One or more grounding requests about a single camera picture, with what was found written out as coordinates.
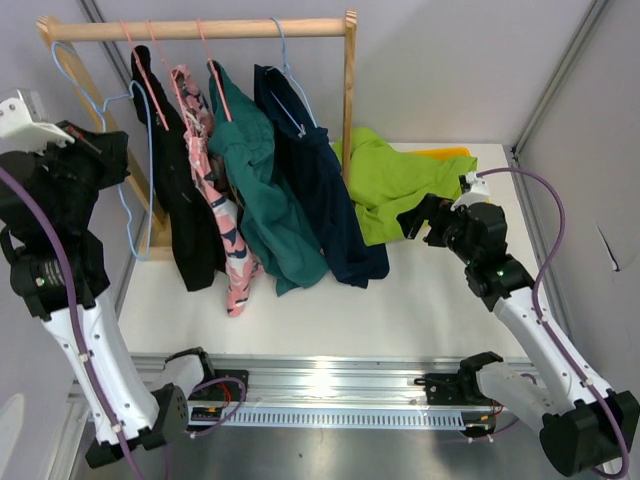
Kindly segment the lime green shorts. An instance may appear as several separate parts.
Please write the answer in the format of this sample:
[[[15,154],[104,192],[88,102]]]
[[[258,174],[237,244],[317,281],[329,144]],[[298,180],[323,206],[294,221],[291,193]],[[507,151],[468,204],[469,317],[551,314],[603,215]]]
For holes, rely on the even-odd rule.
[[[404,237],[397,220],[428,194],[447,199],[461,195],[459,178],[477,169],[478,159],[446,159],[394,149],[365,127],[351,133],[347,190],[363,240],[374,246]]]

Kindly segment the pink hanger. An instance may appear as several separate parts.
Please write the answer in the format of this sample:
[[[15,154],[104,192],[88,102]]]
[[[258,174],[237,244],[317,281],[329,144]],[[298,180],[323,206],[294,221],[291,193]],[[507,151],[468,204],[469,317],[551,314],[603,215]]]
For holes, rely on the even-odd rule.
[[[155,30],[150,20],[146,21],[146,28],[153,45],[160,55],[161,62],[168,72],[169,84],[178,101],[181,117],[185,125],[185,139],[187,144],[190,144],[191,140],[198,136],[196,124],[199,122],[197,117],[199,103],[197,102],[195,84],[191,72],[185,65],[171,67],[160,42],[156,38]]]
[[[209,69],[210,69],[211,74],[213,75],[213,78],[215,80],[216,89],[217,89],[217,93],[218,93],[219,100],[220,100],[219,103],[221,104],[221,106],[222,106],[222,108],[224,110],[225,117],[226,117],[227,121],[228,122],[232,122],[233,118],[232,118],[231,111],[230,111],[228,103],[227,103],[226,95],[224,93],[223,82],[220,79],[220,75],[219,75],[218,69],[216,68],[215,63],[214,63],[213,55],[212,55],[212,53],[211,53],[211,51],[209,49],[209,46],[208,46],[208,43],[207,43],[207,39],[206,39],[205,34],[204,34],[204,28],[203,28],[202,21],[198,18],[198,19],[196,19],[196,24],[197,24],[197,28],[198,28],[198,31],[199,31],[199,35],[200,35],[201,41],[202,41],[204,49],[206,51],[206,56],[207,56],[207,62],[208,62]]]
[[[134,59],[135,59],[137,70],[138,70],[139,74],[142,76],[144,84],[147,87],[147,91],[149,92],[149,95],[151,96],[151,100],[152,100],[152,102],[153,102],[153,104],[155,106],[156,113],[158,114],[160,122],[163,125],[164,130],[168,132],[169,131],[169,125],[168,125],[168,123],[166,121],[166,117],[165,117],[165,115],[164,115],[164,113],[163,113],[163,111],[162,111],[162,109],[160,107],[160,104],[159,104],[159,102],[157,100],[155,92],[154,92],[154,90],[152,88],[152,85],[150,83],[149,77],[148,77],[148,75],[146,73],[146,69],[143,67],[141,58],[140,58],[139,54],[136,51],[136,47],[135,47],[134,42],[132,40],[129,28],[126,25],[126,23],[123,22],[122,20],[119,20],[119,24],[120,24],[122,30],[125,33],[125,36],[126,36],[126,39],[127,39],[128,43],[129,43],[129,45],[132,48],[132,53],[133,53],[133,56],[134,56]]]

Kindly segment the black shorts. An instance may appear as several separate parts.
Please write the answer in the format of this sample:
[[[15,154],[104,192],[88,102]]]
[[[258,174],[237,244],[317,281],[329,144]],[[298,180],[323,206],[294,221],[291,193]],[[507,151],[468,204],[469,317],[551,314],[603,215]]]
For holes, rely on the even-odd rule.
[[[139,74],[133,53],[130,56],[133,79],[145,93],[134,94],[138,120],[152,123],[147,131],[152,137],[153,182],[156,197],[169,214],[172,253],[186,289],[189,292],[210,287],[215,274],[225,271],[225,255],[213,213],[196,189],[183,135],[185,125],[180,113],[151,71],[151,55],[144,45],[136,46],[160,107],[169,125],[165,131],[151,96]]]

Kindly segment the teal green shorts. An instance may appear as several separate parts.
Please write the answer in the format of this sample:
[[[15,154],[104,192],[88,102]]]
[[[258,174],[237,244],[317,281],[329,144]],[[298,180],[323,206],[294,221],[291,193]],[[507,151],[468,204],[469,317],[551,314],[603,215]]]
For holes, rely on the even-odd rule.
[[[276,173],[272,122],[215,63],[233,118],[228,122],[211,75],[215,127],[208,150],[224,160],[227,177],[243,205],[241,232],[281,296],[310,288],[328,272],[306,215],[287,182]]]

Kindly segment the pink patterned shorts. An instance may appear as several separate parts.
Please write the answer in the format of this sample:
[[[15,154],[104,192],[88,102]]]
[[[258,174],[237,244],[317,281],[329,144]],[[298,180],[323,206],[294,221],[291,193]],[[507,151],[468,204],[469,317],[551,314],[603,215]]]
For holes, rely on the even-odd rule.
[[[223,245],[225,272],[229,278],[227,314],[237,317],[243,313],[249,300],[251,281],[262,268],[240,232],[238,208],[228,196],[229,182],[224,160],[208,151],[215,118],[205,96],[187,66],[174,67],[171,78],[175,82],[174,92],[186,126],[184,140],[192,179],[213,213]]]

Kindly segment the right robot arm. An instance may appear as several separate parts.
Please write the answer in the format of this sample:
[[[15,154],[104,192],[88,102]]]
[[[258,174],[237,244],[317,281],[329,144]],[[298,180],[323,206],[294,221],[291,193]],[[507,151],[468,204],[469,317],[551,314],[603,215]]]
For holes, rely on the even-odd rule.
[[[541,379],[535,384],[499,355],[485,352],[461,362],[458,395],[472,404],[487,398],[505,406],[538,436],[548,461],[566,477],[615,459],[624,476],[639,403],[631,392],[615,391],[553,316],[534,303],[534,280],[508,251],[504,210],[486,201],[464,206],[428,194],[397,219],[408,239],[427,224],[424,242],[462,261],[469,289],[514,335]]]

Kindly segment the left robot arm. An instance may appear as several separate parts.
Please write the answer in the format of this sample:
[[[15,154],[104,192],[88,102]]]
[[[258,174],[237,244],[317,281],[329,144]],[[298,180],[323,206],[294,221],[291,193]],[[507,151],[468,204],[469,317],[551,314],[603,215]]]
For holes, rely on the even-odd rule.
[[[103,189],[128,173],[128,137],[71,122],[30,151],[1,157],[1,250],[10,285],[69,361],[91,409],[98,468],[186,433],[188,400],[209,398],[217,376],[205,352],[167,358],[152,386],[141,379],[110,299],[102,242],[90,231]]]

